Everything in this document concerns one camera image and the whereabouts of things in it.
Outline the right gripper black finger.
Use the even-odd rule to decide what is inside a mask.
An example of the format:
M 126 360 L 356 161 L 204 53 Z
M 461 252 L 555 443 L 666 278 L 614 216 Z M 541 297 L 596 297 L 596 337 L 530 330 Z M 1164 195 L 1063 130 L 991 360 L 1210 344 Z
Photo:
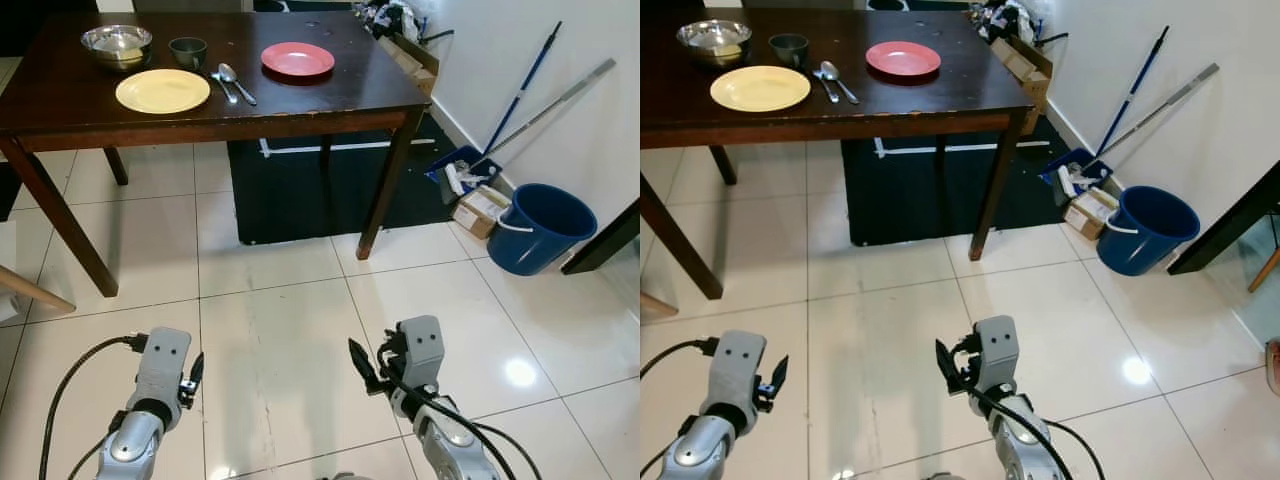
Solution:
M 952 347 L 947 347 L 941 339 L 934 340 L 936 361 L 950 396 L 956 396 L 966 390 L 966 376 L 963 372 L 963 367 L 959 366 L 955 360 L 957 352 L 965 351 L 965 339 L 960 339 Z
M 370 362 L 367 351 L 353 338 L 347 339 L 347 346 L 352 365 L 364 380 L 366 393 L 369 396 L 379 396 L 381 393 L 381 378 Z

